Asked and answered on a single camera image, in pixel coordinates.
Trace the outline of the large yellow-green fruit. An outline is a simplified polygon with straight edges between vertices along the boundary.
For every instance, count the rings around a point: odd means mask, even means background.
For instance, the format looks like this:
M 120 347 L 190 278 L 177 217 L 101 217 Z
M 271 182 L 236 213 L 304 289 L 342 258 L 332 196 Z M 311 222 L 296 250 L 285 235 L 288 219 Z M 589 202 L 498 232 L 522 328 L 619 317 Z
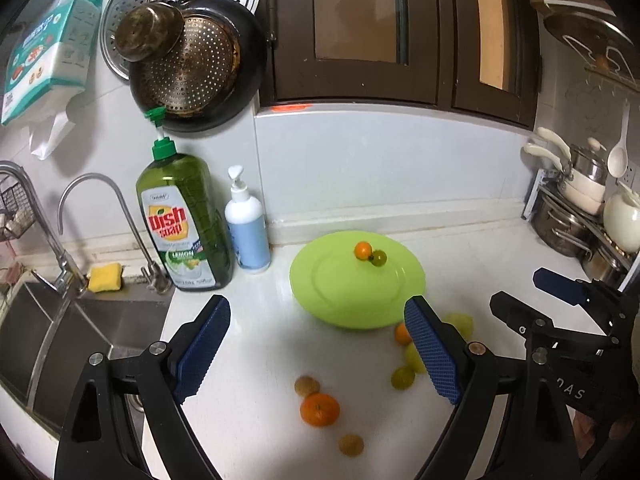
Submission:
M 425 374 L 426 366 L 420 357 L 420 353 L 416 348 L 416 345 L 412 342 L 408 344 L 404 351 L 404 360 L 405 363 L 410 367 L 416 374 Z

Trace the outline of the white ceramic pot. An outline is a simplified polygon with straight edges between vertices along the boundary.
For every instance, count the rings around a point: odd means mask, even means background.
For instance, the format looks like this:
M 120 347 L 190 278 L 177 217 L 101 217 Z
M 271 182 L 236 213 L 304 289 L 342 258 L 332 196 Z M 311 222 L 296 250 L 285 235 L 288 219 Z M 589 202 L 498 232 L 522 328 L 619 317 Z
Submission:
M 640 247 L 639 194 L 623 182 L 617 183 L 616 192 L 605 202 L 603 225 L 606 234 L 627 254 Z

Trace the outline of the large orange mandarin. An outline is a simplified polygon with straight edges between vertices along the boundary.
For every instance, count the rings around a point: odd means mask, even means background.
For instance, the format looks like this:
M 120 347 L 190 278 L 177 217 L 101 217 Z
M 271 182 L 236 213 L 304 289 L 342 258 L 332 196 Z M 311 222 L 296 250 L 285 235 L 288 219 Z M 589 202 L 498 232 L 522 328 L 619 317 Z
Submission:
M 313 393 L 300 404 L 299 414 L 300 418 L 310 426 L 327 427 L 340 418 L 341 405 L 333 396 L 320 392 Z

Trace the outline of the steel pot on rack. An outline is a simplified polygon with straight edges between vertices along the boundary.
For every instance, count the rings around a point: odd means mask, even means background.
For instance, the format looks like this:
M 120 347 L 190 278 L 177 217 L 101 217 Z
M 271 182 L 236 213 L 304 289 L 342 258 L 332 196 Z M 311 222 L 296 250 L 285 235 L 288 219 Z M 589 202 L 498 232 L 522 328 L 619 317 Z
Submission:
M 547 194 L 538 195 L 532 226 L 549 247 L 563 256 L 580 259 L 592 255 L 592 233 L 584 222 Z

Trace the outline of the perforated brass strainer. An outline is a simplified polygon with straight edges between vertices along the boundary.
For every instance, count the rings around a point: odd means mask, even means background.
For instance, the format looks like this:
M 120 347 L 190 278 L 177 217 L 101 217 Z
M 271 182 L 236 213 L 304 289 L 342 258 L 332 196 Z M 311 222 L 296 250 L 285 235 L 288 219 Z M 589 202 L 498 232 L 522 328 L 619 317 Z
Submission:
M 240 47 L 229 26 L 189 15 L 165 56 L 130 66 L 131 93 L 142 110 L 163 107 L 167 114 L 194 116 L 229 93 L 239 64 Z

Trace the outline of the white ladle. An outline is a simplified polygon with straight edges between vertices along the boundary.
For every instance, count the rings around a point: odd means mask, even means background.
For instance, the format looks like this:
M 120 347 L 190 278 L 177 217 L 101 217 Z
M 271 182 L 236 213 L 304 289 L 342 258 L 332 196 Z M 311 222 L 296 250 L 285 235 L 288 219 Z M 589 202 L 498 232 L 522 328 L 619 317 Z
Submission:
M 630 103 L 624 101 L 622 119 L 620 120 L 620 138 L 608 152 L 608 173 L 619 179 L 626 174 L 628 166 L 627 136 L 630 119 Z

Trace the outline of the steel pot with lid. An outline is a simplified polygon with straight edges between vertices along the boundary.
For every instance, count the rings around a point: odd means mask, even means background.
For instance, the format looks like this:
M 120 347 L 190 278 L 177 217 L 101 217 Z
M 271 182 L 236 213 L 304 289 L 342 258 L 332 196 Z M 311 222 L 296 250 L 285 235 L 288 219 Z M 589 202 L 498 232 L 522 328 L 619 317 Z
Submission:
M 588 138 L 586 145 L 570 144 L 572 166 L 593 182 L 605 184 L 608 168 L 603 155 L 606 148 L 595 138 Z

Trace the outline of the white blue pump bottle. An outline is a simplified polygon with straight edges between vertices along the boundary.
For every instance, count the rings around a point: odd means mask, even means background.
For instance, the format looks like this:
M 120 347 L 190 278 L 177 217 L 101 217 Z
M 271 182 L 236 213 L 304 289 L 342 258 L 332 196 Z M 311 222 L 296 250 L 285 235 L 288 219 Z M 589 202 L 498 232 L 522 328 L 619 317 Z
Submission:
M 262 202 L 243 180 L 244 168 L 228 168 L 231 200 L 224 207 L 232 246 L 241 269 L 258 273 L 270 266 L 271 256 Z

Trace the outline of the small brass saucepan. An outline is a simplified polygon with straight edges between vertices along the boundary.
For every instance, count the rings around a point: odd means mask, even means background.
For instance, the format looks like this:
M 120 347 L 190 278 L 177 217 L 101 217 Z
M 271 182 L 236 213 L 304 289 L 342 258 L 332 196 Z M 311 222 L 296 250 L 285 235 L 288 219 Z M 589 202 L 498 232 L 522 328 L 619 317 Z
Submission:
M 148 0 L 120 21 L 115 47 L 128 62 L 151 61 L 175 47 L 182 30 L 182 13 L 174 4 Z

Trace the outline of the teal white paper pack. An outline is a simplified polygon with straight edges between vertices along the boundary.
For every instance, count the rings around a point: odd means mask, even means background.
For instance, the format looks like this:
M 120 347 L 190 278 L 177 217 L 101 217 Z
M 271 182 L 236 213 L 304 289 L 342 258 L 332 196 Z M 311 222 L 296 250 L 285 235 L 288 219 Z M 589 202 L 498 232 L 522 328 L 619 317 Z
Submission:
M 67 105 L 86 90 L 103 0 L 60 0 L 14 47 L 1 123 L 24 129 L 29 151 L 47 159 L 75 124 Z

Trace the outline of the dark brown window frame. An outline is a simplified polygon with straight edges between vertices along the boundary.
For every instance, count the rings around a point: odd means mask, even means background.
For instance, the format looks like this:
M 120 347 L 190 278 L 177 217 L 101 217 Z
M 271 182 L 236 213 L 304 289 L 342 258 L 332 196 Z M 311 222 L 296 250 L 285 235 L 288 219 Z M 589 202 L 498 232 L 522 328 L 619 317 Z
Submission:
M 529 0 L 260 0 L 262 105 L 433 107 L 533 128 L 538 18 Z

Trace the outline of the steel sink basin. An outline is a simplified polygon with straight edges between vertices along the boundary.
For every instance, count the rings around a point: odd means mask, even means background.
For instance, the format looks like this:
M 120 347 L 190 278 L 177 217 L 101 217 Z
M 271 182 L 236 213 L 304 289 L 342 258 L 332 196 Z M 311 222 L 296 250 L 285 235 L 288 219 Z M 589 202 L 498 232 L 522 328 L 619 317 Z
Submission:
M 17 287 L 1 315 L 1 385 L 58 436 L 89 356 L 137 356 L 160 339 L 172 295 L 126 284 L 63 299 L 48 286 Z

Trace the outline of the metal pot rack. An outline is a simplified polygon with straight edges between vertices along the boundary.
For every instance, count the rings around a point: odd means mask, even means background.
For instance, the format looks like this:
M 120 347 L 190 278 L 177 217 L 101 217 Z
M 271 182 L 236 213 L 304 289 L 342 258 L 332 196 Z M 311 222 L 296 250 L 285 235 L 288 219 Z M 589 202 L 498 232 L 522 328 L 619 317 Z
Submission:
M 639 253 L 623 252 L 606 234 L 600 217 L 579 210 L 558 190 L 558 173 L 555 170 L 538 169 L 525 199 L 522 218 L 532 223 L 538 195 L 544 193 L 577 216 L 592 233 L 590 257 L 576 258 L 588 278 L 607 282 L 619 290 L 631 288 L 639 281 Z

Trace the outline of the small green fruit on plate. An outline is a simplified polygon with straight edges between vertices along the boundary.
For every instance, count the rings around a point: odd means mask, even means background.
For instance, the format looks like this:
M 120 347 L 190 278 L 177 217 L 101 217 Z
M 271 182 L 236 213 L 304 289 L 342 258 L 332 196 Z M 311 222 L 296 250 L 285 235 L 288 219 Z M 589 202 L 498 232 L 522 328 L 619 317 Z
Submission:
M 369 257 L 369 261 L 374 266 L 384 266 L 384 264 L 387 262 L 386 252 L 384 252 L 384 250 L 382 249 L 374 250 Z

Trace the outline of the brown round fruit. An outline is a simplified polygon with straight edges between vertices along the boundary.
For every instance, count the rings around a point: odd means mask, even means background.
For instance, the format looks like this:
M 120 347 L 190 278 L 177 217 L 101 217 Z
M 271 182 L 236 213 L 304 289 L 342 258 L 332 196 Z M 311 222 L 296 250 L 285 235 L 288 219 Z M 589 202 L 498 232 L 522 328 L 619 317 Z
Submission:
M 358 434 L 345 434 L 338 440 L 338 448 L 348 457 L 356 457 L 364 450 L 363 438 Z

